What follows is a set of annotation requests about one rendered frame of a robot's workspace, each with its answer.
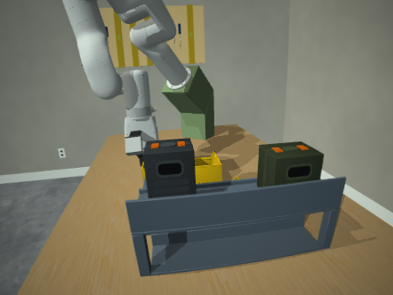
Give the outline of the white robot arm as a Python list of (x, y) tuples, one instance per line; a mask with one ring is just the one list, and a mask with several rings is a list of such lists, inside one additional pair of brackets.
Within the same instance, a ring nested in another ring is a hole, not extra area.
[[(124, 94), (128, 117), (150, 116), (151, 106), (148, 72), (129, 70), (116, 72), (108, 50), (108, 34), (100, 15), (98, 0), (62, 0), (76, 36), (77, 47), (93, 92), (104, 100)], [(133, 45), (143, 52), (167, 79), (172, 90), (179, 90), (192, 77), (166, 43), (176, 36), (176, 27), (162, 0), (107, 0), (122, 22), (132, 24), (144, 20), (130, 31)], [(161, 44), (161, 42), (164, 42)], [(117, 75), (117, 76), (116, 76)], [(122, 86), (123, 82), (123, 86)], [(121, 88), (121, 91), (120, 91)], [(127, 155), (143, 154), (141, 131), (125, 137)], [(137, 135), (137, 136), (136, 136)], [(142, 151), (141, 151), (142, 150)]]

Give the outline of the dark green case with orange latches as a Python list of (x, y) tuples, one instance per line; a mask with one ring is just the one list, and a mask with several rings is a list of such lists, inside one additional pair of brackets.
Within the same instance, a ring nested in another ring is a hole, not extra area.
[(323, 160), (302, 141), (259, 145), (257, 187), (320, 180)]

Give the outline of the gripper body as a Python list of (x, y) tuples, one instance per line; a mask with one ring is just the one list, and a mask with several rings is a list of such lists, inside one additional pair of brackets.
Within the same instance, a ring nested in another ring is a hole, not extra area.
[(124, 136), (129, 137), (130, 132), (141, 131), (143, 148), (146, 141), (159, 140), (155, 115), (143, 117), (128, 117), (124, 120)]

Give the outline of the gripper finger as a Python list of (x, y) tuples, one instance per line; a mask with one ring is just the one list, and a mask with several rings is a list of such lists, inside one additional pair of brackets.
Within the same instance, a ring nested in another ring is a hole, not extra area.
[(140, 166), (143, 164), (143, 155), (136, 155), (140, 159)]

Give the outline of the dark grey case with handle slot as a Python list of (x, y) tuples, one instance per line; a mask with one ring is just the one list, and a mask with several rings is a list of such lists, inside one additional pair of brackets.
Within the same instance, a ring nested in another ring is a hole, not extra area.
[(146, 141), (142, 155), (148, 198), (197, 193), (190, 138)]

